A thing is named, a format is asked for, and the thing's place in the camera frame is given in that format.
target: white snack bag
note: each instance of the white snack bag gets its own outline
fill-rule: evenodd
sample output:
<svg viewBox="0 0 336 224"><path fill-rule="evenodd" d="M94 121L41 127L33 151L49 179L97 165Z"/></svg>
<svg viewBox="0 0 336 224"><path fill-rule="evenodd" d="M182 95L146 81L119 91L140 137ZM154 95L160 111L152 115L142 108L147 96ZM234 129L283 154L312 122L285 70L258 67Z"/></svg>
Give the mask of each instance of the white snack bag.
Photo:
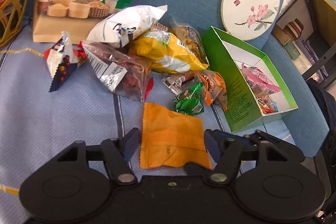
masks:
<svg viewBox="0 0 336 224"><path fill-rule="evenodd" d="M163 17L168 6L137 5L105 18L91 30L87 41L111 43L121 48L137 38Z"/></svg>

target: metal screw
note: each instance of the metal screw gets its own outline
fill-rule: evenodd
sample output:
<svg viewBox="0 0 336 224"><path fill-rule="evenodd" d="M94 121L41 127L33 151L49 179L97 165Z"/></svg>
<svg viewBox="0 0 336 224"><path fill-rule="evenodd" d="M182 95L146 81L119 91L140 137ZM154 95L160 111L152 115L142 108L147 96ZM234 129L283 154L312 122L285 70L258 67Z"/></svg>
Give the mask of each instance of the metal screw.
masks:
<svg viewBox="0 0 336 224"><path fill-rule="evenodd" d="M118 176L118 180L121 182L132 182L135 177L132 174L121 174Z"/></svg>
<svg viewBox="0 0 336 224"><path fill-rule="evenodd" d="M221 173L215 173L210 176L210 179L214 182L223 182L227 180L227 176Z"/></svg>

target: pink flower illustration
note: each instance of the pink flower illustration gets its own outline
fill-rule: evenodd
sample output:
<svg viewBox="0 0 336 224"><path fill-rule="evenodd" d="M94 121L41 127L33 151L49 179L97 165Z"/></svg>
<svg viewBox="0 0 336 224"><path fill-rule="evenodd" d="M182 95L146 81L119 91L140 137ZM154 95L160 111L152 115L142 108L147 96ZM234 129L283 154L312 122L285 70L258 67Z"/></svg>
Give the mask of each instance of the pink flower illustration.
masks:
<svg viewBox="0 0 336 224"><path fill-rule="evenodd" d="M267 14L267 8L268 8L267 4L264 7L262 5L259 5L258 6L259 12L257 13L257 16L259 16L261 19L264 18Z"/></svg>
<svg viewBox="0 0 336 224"><path fill-rule="evenodd" d="M252 25L252 24L255 23L255 18L256 18L255 15L249 16L249 18L247 19L247 25L248 25L248 27L250 27L250 25Z"/></svg>

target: pink snack packet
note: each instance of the pink snack packet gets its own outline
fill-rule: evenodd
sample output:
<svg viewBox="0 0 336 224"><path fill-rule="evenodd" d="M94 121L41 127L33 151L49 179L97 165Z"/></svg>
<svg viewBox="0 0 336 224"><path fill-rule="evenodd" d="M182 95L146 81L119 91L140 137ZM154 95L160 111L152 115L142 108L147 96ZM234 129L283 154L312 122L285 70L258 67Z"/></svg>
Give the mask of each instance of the pink snack packet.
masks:
<svg viewBox="0 0 336 224"><path fill-rule="evenodd" d="M281 91L280 87L274 85L257 67L246 67L243 63L240 71L255 96L265 96Z"/></svg>

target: yellow snack bag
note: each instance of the yellow snack bag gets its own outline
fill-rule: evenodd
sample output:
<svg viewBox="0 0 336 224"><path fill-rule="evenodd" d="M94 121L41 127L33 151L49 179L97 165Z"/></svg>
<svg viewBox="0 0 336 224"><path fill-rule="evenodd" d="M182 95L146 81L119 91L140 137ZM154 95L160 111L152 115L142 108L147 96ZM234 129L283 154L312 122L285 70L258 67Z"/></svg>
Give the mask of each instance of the yellow snack bag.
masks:
<svg viewBox="0 0 336 224"><path fill-rule="evenodd" d="M148 31L130 43L129 54L147 57L152 69L167 73L204 70L193 52L175 35L163 30Z"/></svg>
<svg viewBox="0 0 336 224"><path fill-rule="evenodd" d="M211 168L202 119L145 103L142 123L141 168L181 167L191 161Z"/></svg>

